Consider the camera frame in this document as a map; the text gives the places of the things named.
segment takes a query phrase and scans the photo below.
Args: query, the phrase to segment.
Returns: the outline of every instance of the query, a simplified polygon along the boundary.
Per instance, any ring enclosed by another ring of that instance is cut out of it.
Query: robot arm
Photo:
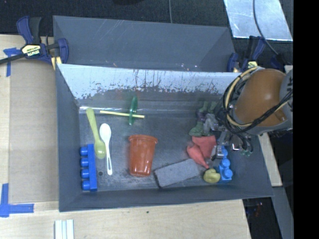
[[[213,113],[231,135],[229,141],[233,144],[227,144],[233,150],[251,152],[251,135],[291,131],[293,70],[283,73],[255,64],[228,86]]]

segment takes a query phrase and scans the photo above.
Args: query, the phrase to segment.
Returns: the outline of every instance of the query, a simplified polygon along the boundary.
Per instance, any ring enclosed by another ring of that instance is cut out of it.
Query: blue clamp
[[[34,204],[8,204],[9,184],[2,184],[1,202],[0,202],[0,217],[7,218],[10,214],[17,213],[33,213]]]
[[[97,177],[96,177],[96,166],[95,166],[95,152],[94,145],[88,144],[87,146],[80,148],[80,155],[82,156],[80,163],[81,167],[81,178],[82,189],[97,191]]]
[[[22,53],[17,48],[4,49],[3,52],[5,53],[5,55],[7,55],[7,57],[19,55]],[[10,75],[11,75],[11,62],[8,62],[6,65],[6,76],[9,77]]]
[[[256,61],[260,54],[264,51],[266,42],[260,36],[249,36],[249,43],[244,58],[238,59],[237,53],[232,53],[227,63],[227,72],[233,72],[236,68],[239,72],[245,72],[248,69],[249,61]]]
[[[224,154],[223,159],[220,161],[217,172],[220,173],[220,180],[218,183],[228,183],[232,180],[233,171],[230,169],[230,160],[227,158],[228,151],[224,146],[221,147]]]
[[[16,26],[19,35],[25,40],[25,45],[19,50],[18,54],[1,59],[0,64],[9,63],[20,58],[26,58],[40,60],[52,65],[54,62],[52,61],[53,57],[50,54],[50,50],[57,48],[59,48],[59,52],[56,51],[56,55],[60,57],[63,64],[67,62],[69,48],[65,38],[60,38],[56,43],[50,45],[41,43],[41,38],[39,36],[41,19],[41,17],[24,16],[17,21]]]

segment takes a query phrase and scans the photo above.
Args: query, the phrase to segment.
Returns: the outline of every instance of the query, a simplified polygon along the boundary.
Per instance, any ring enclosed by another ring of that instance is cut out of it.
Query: wooden table
[[[5,48],[20,48],[19,35],[0,35],[0,59]],[[9,181],[10,77],[0,65],[0,185]],[[260,143],[272,186],[282,186],[277,164],[266,134]],[[242,200],[173,206],[136,207],[60,213],[58,202],[35,202],[32,214],[0,218],[0,239],[52,239],[55,220],[74,220],[75,238],[214,238],[250,239]]]

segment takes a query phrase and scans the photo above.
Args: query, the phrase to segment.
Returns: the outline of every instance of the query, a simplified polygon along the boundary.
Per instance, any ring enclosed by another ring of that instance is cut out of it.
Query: blue plastic toy
[[[82,189],[97,191],[97,178],[96,178],[96,166],[95,166],[95,152],[94,144],[88,144],[87,146],[80,148],[80,155],[82,156],[80,163]]]
[[[10,214],[15,213],[33,213],[34,204],[8,204],[9,184],[2,184],[0,217],[7,218]]]
[[[221,147],[224,154],[223,159],[220,161],[217,171],[220,173],[220,180],[218,183],[228,183],[232,180],[233,171],[230,169],[230,160],[227,158],[228,151],[224,146]]]

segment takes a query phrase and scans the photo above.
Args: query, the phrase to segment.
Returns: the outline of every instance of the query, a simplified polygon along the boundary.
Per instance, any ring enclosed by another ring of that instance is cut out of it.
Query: orange object
[[[134,134],[129,137],[130,145],[130,174],[146,177],[151,174],[155,145],[157,138]]]
[[[192,141],[199,146],[204,158],[211,157],[211,152],[216,145],[216,138],[214,135],[201,137],[192,136]]]
[[[189,157],[192,158],[197,164],[202,165],[206,169],[209,168],[197,144],[194,144],[193,146],[187,146],[187,153]]]
[[[276,69],[254,72],[244,86],[237,103],[235,114],[243,123],[250,123],[280,101],[281,84],[285,74]],[[275,126],[287,118],[282,109],[271,114],[258,126]]]

